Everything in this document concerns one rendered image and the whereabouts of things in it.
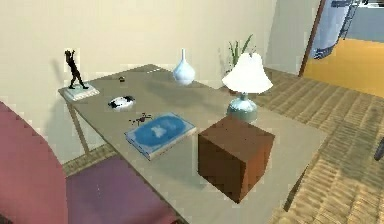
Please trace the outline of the black spider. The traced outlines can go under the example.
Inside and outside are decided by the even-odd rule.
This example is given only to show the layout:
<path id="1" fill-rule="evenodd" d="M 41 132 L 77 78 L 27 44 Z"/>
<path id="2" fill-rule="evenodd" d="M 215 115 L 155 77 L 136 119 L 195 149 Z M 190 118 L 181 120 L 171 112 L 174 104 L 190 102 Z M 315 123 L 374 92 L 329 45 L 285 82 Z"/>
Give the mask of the black spider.
<path id="1" fill-rule="evenodd" d="M 153 119 L 152 115 L 143 112 L 139 117 L 134 119 L 129 119 L 129 122 L 132 125 L 136 124 L 137 126 L 139 126 L 141 123 L 144 123 L 148 119 Z"/>

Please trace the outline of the brown box container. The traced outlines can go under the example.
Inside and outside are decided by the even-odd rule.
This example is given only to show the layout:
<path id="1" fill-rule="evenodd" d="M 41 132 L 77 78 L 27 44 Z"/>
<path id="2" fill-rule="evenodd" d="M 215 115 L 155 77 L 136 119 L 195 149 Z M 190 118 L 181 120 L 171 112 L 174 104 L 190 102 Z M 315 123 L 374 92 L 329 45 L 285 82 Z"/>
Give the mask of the brown box container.
<path id="1" fill-rule="evenodd" d="M 198 174 L 235 203 L 261 179 L 275 135 L 233 116 L 198 134 Z"/>

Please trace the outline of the blue book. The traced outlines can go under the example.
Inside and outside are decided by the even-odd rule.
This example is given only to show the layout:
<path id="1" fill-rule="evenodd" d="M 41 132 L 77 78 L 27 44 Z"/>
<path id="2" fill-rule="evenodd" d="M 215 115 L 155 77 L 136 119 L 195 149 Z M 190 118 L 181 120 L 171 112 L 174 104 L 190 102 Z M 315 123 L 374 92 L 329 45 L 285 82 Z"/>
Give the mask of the blue book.
<path id="1" fill-rule="evenodd" d="M 168 112 L 125 132 L 126 140 L 151 161 L 196 131 L 194 124 Z"/>

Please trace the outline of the pale blue vase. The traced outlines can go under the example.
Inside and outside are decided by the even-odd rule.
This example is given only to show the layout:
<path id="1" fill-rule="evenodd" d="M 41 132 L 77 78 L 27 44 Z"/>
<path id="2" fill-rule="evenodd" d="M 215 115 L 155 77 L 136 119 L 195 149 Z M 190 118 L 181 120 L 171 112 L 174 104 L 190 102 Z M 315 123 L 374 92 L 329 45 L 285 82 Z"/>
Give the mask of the pale blue vase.
<path id="1" fill-rule="evenodd" d="M 195 79 L 195 70 L 186 60 L 186 50 L 181 49 L 181 60 L 173 70 L 173 78 L 180 85 L 190 85 Z"/>

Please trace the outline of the white shade table lamp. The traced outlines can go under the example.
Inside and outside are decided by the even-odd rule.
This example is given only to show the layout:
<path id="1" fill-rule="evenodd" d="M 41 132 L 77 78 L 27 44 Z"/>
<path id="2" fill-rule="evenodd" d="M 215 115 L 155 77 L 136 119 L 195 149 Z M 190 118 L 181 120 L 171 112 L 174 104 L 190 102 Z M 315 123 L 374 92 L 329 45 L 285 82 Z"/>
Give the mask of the white shade table lamp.
<path id="1" fill-rule="evenodd" d="M 260 94 L 273 87 L 258 53 L 243 53 L 235 67 L 222 79 L 223 84 L 239 93 L 227 108 L 227 114 L 251 123 L 257 119 L 257 105 L 249 94 Z"/>

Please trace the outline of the white and black dish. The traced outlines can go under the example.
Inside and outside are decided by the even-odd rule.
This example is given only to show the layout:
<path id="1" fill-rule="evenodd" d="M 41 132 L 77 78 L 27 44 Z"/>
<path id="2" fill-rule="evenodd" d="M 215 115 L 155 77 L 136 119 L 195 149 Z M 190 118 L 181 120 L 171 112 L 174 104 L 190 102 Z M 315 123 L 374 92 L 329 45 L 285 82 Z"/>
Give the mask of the white and black dish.
<path id="1" fill-rule="evenodd" d="M 108 106 L 115 111 L 129 110 L 136 103 L 136 100 L 132 96 L 120 96 L 112 99 Z"/>

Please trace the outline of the grey-brown table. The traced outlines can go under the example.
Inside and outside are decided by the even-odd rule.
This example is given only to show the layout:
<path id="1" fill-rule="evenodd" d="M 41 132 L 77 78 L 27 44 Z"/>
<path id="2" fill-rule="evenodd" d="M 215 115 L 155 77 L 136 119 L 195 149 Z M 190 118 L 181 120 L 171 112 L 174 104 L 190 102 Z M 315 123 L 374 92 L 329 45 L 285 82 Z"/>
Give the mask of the grey-brown table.
<path id="1" fill-rule="evenodd" d="M 151 65 L 94 79 L 91 84 L 99 94 L 69 101 L 69 110 L 123 156 L 188 224 L 268 224 L 327 137 L 319 129 L 260 108 L 255 126 L 275 135 L 270 159 L 261 180 L 240 203 L 234 203 L 198 175 L 196 136 L 151 161 L 124 136 L 133 127 L 129 119 L 143 112 L 152 116 L 174 112 L 203 131 L 225 116 L 232 99 L 229 94 L 198 82 L 181 86 L 171 72 Z M 136 103 L 129 110 L 115 111 L 108 103 L 120 96 L 132 96 Z"/>

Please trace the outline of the green house plant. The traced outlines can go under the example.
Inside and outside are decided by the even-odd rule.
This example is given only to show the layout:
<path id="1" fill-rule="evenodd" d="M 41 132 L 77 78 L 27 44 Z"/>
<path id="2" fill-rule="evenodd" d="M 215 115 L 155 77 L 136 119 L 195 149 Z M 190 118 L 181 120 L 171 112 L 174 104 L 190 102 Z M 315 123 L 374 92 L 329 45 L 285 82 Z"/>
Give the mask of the green house plant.
<path id="1" fill-rule="evenodd" d="M 251 42 L 253 35 L 250 34 L 243 45 L 240 45 L 239 41 L 235 41 L 234 43 L 229 43 L 229 50 L 230 50 L 230 63 L 229 68 L 225 71 L 226 74 L 228 74 L 237 64 L 240 56 L 243 53 L 248 52 L 249 54 L 253 54 L 256 52 L 256 47 L 253 46 L 252 48 L 249 47 L 249 43 Z"/>

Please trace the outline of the black figure statue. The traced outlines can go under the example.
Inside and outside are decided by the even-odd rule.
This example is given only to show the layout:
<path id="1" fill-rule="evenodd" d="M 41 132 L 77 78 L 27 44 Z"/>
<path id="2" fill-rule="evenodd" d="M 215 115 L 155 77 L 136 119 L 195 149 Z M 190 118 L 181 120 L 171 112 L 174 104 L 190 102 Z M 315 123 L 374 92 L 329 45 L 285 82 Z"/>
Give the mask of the black figure statue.
<path id="1" fill-rule="evenodd" d="M 78 101 L 87 97 L 98 95 L 99 91 L 89 83 L 85 83 L 81 78 L 81 73 L 74 60 L 75 51 L 66 50 L 64 52 L 65 60 L 70 68 L 72 79 L 65 93 L 73 101 Z"/>

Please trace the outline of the dark grey object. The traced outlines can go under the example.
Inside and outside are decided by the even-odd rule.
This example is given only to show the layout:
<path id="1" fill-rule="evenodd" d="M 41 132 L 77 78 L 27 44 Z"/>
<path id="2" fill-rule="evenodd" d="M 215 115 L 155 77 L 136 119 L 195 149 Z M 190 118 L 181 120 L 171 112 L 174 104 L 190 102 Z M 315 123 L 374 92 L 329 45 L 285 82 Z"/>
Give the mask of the dark grey object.
<path id="1" fill-rule="evenodd" d="M 376 161 L 379 161 L 382 157 L 384 156 L 384 137 L 381 139 L 375 154 L 374 154 L 374 159 Z"/>

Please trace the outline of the brown door frame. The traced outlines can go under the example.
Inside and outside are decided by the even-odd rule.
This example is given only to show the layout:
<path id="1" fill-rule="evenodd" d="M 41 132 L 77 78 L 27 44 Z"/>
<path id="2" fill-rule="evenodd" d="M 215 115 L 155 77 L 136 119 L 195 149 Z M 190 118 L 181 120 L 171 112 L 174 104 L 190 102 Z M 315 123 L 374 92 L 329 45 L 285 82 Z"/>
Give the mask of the brown door frame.
<path id="1" fill-rule="evenodd" d="M 315 20 L 314 20 L 314 23 L 313 23 L 313 26 L 311 29 L 310 37 L 308 39 L 307 47 L 305 50 L 305 54 L 303 56 L 303 60 L 302 60 L 301 66 L 300 66 L 298 77 L 302 77 L 304 74 L 306 63 L 308 61 L 308 58 L 309 58 L 309 55 L 310 55 L 310 52 L 312 49 L 313 41 L 314 41 L 314 38 L 316 35 L 318 24 L 319 24 L 320 19 L 321 19 L 321 15 L 322 15 L 322 12 L 324 9 L 325 2 L 326 2 L 326 0 L 320 0 L 320 2 L 319 2 L 319 6 L 318 6 L 318 9 L 316 12 L 316 17 L 315 17 Z"/>

